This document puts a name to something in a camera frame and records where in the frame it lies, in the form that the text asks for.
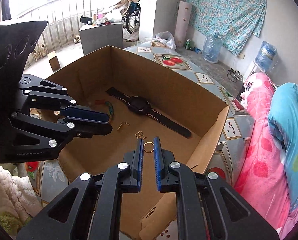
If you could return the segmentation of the gold butterfly earring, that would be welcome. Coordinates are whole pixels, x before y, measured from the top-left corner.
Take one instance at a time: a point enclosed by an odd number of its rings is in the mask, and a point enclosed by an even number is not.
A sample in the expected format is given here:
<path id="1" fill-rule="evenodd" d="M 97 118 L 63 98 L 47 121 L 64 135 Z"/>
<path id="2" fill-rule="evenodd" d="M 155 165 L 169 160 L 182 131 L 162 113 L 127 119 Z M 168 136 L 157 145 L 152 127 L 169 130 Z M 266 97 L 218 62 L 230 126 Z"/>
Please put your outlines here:
<path id="1" fill-rule="evenodd" d="M 142 139 L 142 140 L 145 140 L 147 137 L 143 134 L 142 131 L 138 131 L 137 133 L 135 133 L 135 137 L 137 139 Z"/>

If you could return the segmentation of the small cardboard box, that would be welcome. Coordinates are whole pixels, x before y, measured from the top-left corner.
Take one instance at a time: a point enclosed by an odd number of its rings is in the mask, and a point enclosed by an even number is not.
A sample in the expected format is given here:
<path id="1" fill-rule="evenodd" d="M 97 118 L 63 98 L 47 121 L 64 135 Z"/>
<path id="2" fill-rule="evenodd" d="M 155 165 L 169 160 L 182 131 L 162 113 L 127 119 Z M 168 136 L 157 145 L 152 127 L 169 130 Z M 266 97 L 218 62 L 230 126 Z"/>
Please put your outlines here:
<path id="1" fill-rule="evenodd" d="M 51 51 L 50 53 L 48 53 L 47 57 L 53 72 L 56 72 L 61 68 L 61 65 L 59 63 L 59 60 L 55 51 Z"/>

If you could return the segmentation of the black wristwatch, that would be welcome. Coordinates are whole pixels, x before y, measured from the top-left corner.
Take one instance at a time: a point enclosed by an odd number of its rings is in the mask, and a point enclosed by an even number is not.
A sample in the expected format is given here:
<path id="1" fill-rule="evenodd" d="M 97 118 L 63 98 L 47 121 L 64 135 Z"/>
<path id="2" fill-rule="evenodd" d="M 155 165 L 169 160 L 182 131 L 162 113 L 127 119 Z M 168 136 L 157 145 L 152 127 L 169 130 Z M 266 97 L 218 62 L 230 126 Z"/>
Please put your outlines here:
<path id="1" fill-rule="evenodd" d="M 114 87 L 110 87 L 106 90 L 106 93 L 110 96 L 113 96 L 120 101 L 122 101 L 130 111 L 137 115 L 145 115 L 153 120 L 156 120 L 158 123 L 164 125 L 165 127 L 173 130 L 174 132 L 182 135 L 185 138 L 191 137 L 191 131 L 182 125 L 177 124 L 168 117 L 164 116 L 157 110 L 151 107 L 149 101 L 141 96 L 128 96 Z"/>

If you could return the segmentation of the pink floral blanket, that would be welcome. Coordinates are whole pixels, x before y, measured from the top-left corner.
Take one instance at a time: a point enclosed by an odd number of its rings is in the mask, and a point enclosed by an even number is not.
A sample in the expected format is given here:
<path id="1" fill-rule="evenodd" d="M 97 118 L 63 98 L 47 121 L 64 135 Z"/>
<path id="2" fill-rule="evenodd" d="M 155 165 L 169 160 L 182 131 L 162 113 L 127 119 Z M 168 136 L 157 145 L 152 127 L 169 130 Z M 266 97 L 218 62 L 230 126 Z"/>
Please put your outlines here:
<path id="1" fill-rule="evenodd" d="M 285 149 L 269 130 L 268 114 L 277 88 L 262 73 L 248 77 L 242 105 L 255 119 L 244 165 L 234 186 L 277 231 L 280 239 L 298 239 L 298 207 L 291 209 L 284 169 Z"/>

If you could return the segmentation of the white fleece sleeve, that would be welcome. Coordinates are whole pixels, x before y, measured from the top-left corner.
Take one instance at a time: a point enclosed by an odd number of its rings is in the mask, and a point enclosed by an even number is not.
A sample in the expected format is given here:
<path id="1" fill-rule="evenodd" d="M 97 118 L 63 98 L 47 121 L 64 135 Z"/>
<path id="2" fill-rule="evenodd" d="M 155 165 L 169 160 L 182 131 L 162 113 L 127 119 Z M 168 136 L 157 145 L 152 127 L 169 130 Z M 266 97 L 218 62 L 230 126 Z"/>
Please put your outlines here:
<path id="1" fill-rule="evenodd" d="M 42 210 L 29 177 L 13 176 L 0 166 L 0 225 L 15 238 Z"/>

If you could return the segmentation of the fruit pattern tablecloth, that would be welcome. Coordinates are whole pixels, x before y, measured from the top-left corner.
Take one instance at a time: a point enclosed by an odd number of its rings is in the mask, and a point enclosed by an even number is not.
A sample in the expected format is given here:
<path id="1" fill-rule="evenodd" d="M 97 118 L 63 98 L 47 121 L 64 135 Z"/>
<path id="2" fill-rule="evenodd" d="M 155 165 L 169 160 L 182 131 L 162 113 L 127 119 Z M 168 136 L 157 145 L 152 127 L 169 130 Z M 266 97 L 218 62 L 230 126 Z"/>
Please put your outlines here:
<path id="1" fill-rule="evenodd" d="M 122 199 L 120 230 L 132 239 L 176 239 L 176 197 L 156 186 L 152 140 L 195 172 L 215 172 L 233 185 L 241 171 L 253 117 L 225 88 L 188 59 L 146 42 L 104 47 L 49 75 L 79 104 L 114 111 L 112 132 L 75 138 L 57 160 L 36 166 L 32 185 L 42 206 L 83 172 L 100 174 L 147 142 L 138 194 Z"/>

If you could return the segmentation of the brown cardboard box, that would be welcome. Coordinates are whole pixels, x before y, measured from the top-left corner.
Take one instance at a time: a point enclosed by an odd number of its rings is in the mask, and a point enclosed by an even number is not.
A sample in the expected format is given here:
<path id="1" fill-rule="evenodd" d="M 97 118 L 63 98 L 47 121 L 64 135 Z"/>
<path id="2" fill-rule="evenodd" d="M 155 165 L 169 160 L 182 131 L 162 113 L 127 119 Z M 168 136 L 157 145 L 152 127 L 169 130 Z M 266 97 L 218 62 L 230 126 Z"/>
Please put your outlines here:
<path id="1" fill-rule="evenodd" d="M 159 137 L 162 148 L 171 151 L 178 162 L 204 173 L 229 113 L 228 104 L 202 87 L 195 73 L 186 70 L 180 74 L 115 47 L 104 47 L 76 60 L 51 75 L 49 81 L 66 87 L 80 105 L 103 112 L 106 107 L 101 100 L 106 100 L 114 108 L 109 135 L 75 138 L 59 154 L 60 167 L 70 181 L 83 172 L 100 174 L 121 161 L 136 147 L 138 131 L 149 142 Z M 131 112 L 122 101 L 106 93 L 110 87 L 146 98 L 155 110 L 189 129 L 191 137 Z M 124 121 L 130 125 L 117 131 Z"/>

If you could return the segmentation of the grey cabinet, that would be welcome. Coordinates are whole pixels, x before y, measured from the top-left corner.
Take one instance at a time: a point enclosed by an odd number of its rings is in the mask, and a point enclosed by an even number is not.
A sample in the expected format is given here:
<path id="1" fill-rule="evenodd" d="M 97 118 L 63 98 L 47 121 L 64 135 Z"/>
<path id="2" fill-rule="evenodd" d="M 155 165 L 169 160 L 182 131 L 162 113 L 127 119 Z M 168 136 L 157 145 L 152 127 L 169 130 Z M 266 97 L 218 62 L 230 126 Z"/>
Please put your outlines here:
<path id="1" fill-rule="evenodd" d="M 87 55 L 105 46 L 123 48 L 122 23 L 87 25 L 79 30 L 83 54 Z"/>

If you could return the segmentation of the white plastic bag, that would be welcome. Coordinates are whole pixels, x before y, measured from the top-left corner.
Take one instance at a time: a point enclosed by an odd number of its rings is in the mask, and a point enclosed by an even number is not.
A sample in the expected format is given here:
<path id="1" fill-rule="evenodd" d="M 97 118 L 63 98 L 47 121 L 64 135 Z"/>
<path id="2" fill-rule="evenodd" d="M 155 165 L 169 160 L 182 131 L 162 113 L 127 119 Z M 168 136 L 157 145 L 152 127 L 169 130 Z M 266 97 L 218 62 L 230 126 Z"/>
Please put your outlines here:
<path id="1" fill-rule="evenodd" d="M 169 31 L 164 31 L 161 33 L 157 33 L 155 35 L 156 40 L 161 42 L 163 45 L 167 46 L 168 48 L 175 50 L 176 44 L 173 35 Z"/>

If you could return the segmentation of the wheelchair with clothes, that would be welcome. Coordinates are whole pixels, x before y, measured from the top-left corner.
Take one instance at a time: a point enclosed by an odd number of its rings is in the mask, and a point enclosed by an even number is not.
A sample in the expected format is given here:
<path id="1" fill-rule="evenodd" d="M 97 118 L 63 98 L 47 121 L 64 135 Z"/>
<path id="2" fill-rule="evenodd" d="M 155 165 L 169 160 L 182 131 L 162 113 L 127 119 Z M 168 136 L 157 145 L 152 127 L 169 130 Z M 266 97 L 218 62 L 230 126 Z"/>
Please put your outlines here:
<path id="1" fill-rule="evenodd" d="M 112 0 L 109 6 L 109 12 L 121 14 L 123 28 L 129 34 L 139 31 L 140 27 L 140 0 Z"/>

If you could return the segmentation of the blue floral quilt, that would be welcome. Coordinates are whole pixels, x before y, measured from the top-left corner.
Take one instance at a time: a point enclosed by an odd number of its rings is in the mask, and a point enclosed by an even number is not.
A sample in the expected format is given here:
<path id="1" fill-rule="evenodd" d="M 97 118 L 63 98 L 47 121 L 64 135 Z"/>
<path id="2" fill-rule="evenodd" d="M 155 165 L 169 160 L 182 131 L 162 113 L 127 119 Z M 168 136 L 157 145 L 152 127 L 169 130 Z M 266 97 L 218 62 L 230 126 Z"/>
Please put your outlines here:
<path id="1" fill-rule="evenodd" d="M 268 114 L 269 130 L 285 149 L 284 169 L 291 209 L 298 207 L 298 84 L 278 87 Z"/>

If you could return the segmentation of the rolled pink mat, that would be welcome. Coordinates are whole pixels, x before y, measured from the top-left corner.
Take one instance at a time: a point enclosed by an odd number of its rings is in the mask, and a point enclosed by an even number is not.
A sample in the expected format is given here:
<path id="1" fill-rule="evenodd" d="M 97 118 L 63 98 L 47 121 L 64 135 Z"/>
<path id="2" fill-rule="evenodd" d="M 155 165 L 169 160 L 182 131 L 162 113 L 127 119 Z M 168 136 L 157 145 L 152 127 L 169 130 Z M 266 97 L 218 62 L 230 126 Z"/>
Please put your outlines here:
<path id="1" fill-rule="evenodd" d="M 179 2 L 174 40 L 176 47 L 183 47 L 186 41 L 186 33 L 190 21 L 192 4 L 188 2 Z"/>

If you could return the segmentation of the empty water jug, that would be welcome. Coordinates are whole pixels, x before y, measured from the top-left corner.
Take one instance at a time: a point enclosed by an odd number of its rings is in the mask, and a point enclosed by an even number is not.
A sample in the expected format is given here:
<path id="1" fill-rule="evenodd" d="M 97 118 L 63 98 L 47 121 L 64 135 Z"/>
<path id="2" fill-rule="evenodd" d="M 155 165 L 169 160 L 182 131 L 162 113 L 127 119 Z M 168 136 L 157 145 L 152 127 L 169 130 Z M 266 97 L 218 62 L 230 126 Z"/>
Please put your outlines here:
<path id="1" fill-rule="evenodd" d="M 207 36 L 204 41 L 202 56 L 209 63 L 218 63 L 218 57 L 222 48 L 222 40 L 218 34 Z"/>

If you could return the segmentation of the blue water jug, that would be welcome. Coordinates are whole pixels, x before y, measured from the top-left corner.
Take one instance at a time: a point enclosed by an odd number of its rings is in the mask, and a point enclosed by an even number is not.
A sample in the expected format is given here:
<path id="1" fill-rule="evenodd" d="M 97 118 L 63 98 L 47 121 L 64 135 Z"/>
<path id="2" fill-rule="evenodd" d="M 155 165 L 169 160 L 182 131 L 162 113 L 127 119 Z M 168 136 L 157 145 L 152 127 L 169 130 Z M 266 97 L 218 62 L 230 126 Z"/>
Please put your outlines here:
<path id="1" fill-rule="evenodd" d="M 275 57 L 277 56 L 277 48 L 269 42 L 263 41 L 257 56 L 255 57 L 255 65 L 263 72 L 269 72 L 274 67 Z"/>

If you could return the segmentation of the floral wall curtain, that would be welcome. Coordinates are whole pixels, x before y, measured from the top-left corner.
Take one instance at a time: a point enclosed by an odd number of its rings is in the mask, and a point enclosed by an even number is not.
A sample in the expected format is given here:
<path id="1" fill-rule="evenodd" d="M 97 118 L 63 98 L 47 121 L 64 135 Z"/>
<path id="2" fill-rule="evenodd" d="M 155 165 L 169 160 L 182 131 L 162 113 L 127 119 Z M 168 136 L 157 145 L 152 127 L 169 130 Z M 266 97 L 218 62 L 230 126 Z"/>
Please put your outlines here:
<path id="1" fill-rule="evenodd" d="M 180 0 L 192 4 L 189 25 L 205 36 L 218 37 L 234 56 L 249 38 L 260 36 L 267 0 Z"/>

